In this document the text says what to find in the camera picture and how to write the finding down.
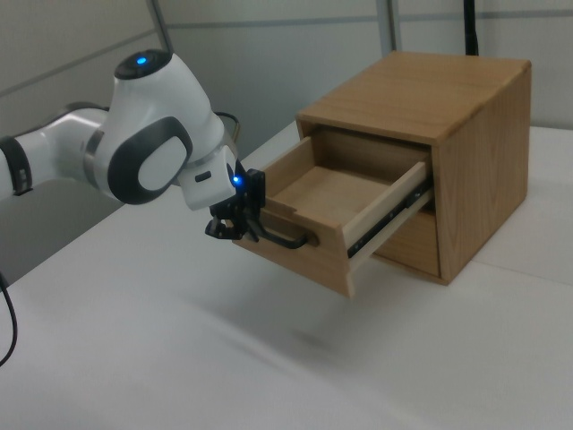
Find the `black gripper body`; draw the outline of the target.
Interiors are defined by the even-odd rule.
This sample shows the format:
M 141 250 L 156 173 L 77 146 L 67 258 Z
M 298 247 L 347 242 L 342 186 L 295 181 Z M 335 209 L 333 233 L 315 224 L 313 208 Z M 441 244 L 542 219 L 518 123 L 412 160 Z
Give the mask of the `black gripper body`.
M 230 220 L 232 223 L 245 223 L 245 208 L 247 207 L 247 194 L 236 195 L 210 206 L 211 220 L 215 223 Z

